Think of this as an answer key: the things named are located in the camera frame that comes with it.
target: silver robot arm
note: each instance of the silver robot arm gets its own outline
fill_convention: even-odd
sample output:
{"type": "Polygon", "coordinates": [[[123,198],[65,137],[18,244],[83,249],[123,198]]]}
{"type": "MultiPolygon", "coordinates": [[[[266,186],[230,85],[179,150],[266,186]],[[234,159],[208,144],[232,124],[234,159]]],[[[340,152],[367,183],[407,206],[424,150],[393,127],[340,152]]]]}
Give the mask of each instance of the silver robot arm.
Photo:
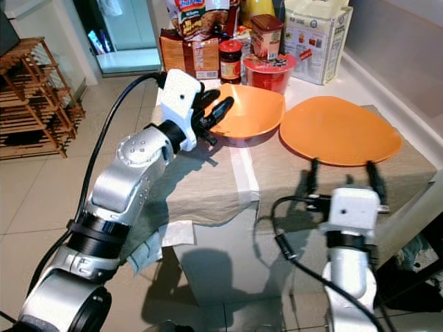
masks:
{"type": "Polygon", "coordinates": [[[71,238],[27,297],[16,331],[100,330],[111,306],[103,285],[118,270],[118,255],[132,223],[180,149],[192,150],[197,136],[214,143],[207,130],[233,104],[226,98],[204,117],[204,107],[218,96],[218,91],[204,95],[202,84],[180,70],[168,72],[162,124],[151,124],[120,142],[113,163],[99,175],[80,222],[70,222],[71,238]],[[197,106],[196,100],[204,97],[208,98],[197,106]]]}

